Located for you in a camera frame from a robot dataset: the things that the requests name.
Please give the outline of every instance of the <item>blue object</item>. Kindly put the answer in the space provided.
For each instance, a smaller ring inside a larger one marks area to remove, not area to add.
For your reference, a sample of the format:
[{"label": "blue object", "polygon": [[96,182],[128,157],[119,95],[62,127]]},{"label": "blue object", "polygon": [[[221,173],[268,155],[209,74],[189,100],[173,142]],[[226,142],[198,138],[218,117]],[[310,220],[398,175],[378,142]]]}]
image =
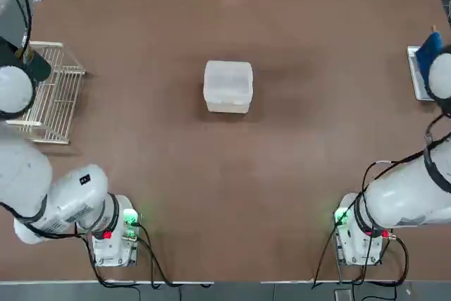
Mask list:
[{"label": "blue object", "polygon": [[433,32],[424,42],[418,51],[416,51],[416,61],[423,77],[425,86],[429,85],[429,70],[432,62],[443,48],[442,37],[439,32]]}]

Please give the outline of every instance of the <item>table surface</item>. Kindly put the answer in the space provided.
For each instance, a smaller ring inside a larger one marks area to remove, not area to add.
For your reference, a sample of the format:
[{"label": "table surface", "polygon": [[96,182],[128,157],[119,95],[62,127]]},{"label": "table surface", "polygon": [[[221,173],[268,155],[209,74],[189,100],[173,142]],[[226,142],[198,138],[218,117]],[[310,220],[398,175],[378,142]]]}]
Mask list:
[{"label": "table surface", "polygon": [[[420,150],[438,113],[415,100],[407,46],[432,25],[451,38],[440,0],[43,0],[33,25],[89,71],[71,146],[43,149],[54,177],[99,164],[175,281],[312,279],[342,196]],[[247,115],[206,110],[208,60],[252,64]],[[23,244],[4,210],[0,229],[0,280],[94,280],[79,240]],[[397,233],[409,279],[450,279],[449,227]],[[392,247],[369,278],[399,276]],[[148,281],[149,260],[102,273]],[[330,247],[320,279],[337,278]]]}]

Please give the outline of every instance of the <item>wire rack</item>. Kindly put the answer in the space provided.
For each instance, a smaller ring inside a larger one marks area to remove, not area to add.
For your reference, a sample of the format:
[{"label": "wire rack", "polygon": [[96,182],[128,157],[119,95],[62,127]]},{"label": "wire rack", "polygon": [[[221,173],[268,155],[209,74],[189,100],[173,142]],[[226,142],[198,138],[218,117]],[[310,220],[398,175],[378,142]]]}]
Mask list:
[{"label": "wire rack", "polygon": [[51,65],[51,74],[37,86],[32,108],[8,124],[33,142],[67,145],[86,71],[62,43],[31,42],[30,47]]}]

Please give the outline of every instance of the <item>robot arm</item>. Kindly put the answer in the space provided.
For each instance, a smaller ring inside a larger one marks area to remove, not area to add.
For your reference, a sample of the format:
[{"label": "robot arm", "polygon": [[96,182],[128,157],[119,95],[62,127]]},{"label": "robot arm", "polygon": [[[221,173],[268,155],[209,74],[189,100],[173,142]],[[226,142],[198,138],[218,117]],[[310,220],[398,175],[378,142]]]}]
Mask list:
[{"label": "robot arm", "polygon": [[[451,114],[450,70],[451,47],[445,47],[431,65],[427,89],[444,116]],[[361,195],[345,195],[335,213],[336,221],[342,219],[335,238],[339,261],[345,265],[378,263],[385,229],[451,223],[450,182],[451,141],[445,139],[433,149],[428,145],[417,159],[372,181]]]},{"label": "robot arm", "polygon": [[[0,13],[9,1],[0,0]],[[80,233],[92,234],[98,266],[127,266],[137,248],[137,230],[130,225],[137,214],[130,201],[107,192],[108,179],[96,165],[52,183],[47,157],[4,122],[32,106],[37,79],[51,72],[38,54],[30,52],[27,61],[16,52],[0,38],[0,205],[14,215],[14,229],[23,242],[56,238],[76,223]]]}]

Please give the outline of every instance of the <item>translucent plastic container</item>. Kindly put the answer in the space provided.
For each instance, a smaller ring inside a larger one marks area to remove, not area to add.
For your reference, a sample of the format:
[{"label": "translucent plastic container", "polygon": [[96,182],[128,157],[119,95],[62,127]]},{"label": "translucent plastic container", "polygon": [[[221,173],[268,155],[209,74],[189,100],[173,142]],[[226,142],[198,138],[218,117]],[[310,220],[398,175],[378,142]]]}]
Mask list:
[{"label": "translucent plastic container", "polygon": [[252,101],[252,67],[237,61],[209,61],[204,98],[210,112],[247,113]]}]

